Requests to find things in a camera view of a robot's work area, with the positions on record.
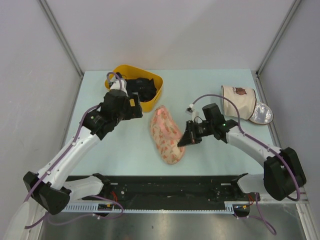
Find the pink tulip mesh laundry bag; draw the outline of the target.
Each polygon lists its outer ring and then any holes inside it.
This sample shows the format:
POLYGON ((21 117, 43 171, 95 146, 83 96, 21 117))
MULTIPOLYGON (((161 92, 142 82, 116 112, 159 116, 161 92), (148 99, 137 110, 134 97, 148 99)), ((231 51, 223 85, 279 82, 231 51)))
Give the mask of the pink tulip mesh laundry bag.
POLYGON ((183 134, 164 105, 154 111, 149 129, 162 160, 168 165, 177 164, 186 151, 185 147, 178 147, 183 134))

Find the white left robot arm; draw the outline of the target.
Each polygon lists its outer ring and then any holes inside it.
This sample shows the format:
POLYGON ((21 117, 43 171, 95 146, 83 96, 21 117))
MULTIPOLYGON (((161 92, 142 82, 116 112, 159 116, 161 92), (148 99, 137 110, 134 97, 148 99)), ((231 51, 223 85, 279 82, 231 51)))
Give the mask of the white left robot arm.
POLYGON ((75 136, 38 172, 27 172, 23 182, 28 198, 33 198, 51 215, 60 213, 69 203, 72 191, 64 187, 68 176, 85 154, 125 120, 143 116, 139 94, 127 95, 110 90, 103 102, 89 108, 82 116, 75 136))

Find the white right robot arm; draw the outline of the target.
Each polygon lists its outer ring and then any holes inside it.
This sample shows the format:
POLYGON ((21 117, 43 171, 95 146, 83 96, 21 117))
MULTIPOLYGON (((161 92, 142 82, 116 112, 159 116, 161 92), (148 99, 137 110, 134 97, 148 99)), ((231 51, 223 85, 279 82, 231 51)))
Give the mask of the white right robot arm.
POLYGON ((269 146, 241 132, 239 123, 225 120, 215 103, 204 106, 202 111, 203 121, 192 119, 186 122, 178 147, 199 144, 203 137, 214 136, 243 151, 263 167, 262 174, 244 173, 234 180, 236 185, 230 188, 230 194, 235 200, 242 201, 249 193, 265 193, 282 201, 306 184, 305 173, 294 149, 269 146))

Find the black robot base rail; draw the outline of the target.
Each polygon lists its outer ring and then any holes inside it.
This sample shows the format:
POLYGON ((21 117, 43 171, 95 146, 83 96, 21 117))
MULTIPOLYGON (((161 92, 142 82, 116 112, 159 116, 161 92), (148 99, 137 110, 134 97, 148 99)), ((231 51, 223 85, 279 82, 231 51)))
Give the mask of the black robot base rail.
POLYGON ((103 176, 99 197, 118 203, 252 202, 255 193, 243 193, 238 175, 218 176, 103 176))

